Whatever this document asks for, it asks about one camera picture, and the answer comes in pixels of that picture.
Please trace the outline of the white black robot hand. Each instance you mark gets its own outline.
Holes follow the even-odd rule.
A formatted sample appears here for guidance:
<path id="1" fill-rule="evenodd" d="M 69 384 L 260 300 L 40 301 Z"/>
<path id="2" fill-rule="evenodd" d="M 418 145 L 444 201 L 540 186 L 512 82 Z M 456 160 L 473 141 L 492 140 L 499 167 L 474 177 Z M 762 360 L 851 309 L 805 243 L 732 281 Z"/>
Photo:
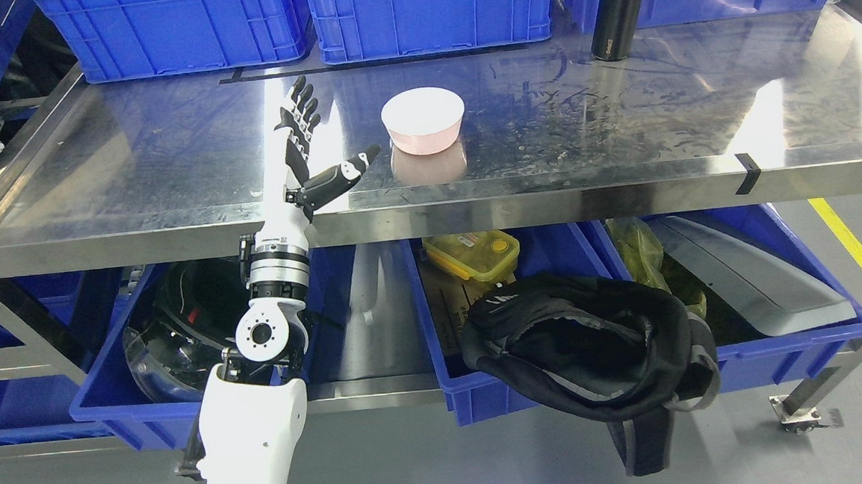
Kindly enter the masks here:
<path id="1" fill-rule="evenodd" d="M 381 153 L 373 144 L 317 174 L 309 161 L 321 116 L 313 84 L 301 75 L 279 105 L 271 129 L 274 149 L 264 164 L 264 222 L 255 235 L 257 248 L 308 247 L 306 232 L 314 214 L 346 195 Z"/>

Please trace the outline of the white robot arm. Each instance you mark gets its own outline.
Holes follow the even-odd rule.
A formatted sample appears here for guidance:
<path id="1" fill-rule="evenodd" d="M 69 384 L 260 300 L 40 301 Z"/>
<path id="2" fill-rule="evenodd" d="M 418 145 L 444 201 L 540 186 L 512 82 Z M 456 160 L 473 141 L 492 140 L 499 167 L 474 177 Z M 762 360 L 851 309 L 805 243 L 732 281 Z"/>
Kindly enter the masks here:
<path id="1" fill-rule="evenodd" d="M 300 318 L 308 241 L 293 229 L 242 242 L 248 309 L 205 386 L 198 466 L 205 484 L 287 484 L 307 420 L 306 384 L 297 372 L 308 346 Z"/>

